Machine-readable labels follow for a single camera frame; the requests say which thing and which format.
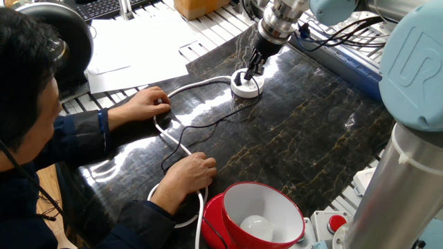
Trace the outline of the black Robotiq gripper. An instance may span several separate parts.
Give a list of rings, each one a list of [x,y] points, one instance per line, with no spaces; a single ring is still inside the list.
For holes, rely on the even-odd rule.
[[[274,44],[264,38],[260,33],[257,33],[244,79],[250,80],[253,75],[262,75],[267,59],[276,55],[281,48],[282,44]]]

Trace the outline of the person's left hand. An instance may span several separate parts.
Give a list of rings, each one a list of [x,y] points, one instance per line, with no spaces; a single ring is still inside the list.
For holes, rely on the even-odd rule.
[[[140,90],[126,104],[119,107],[126,121],[147,120],[170,109],[169,97],[158,86]]]

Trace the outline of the person's right hand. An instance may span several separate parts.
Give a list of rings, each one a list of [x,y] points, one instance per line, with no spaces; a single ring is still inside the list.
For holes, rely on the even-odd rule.
[[[159,190],[184,198],[189,193],[208,187],[216,174],[216,160],[197,152],[173,164],[161,181]]]

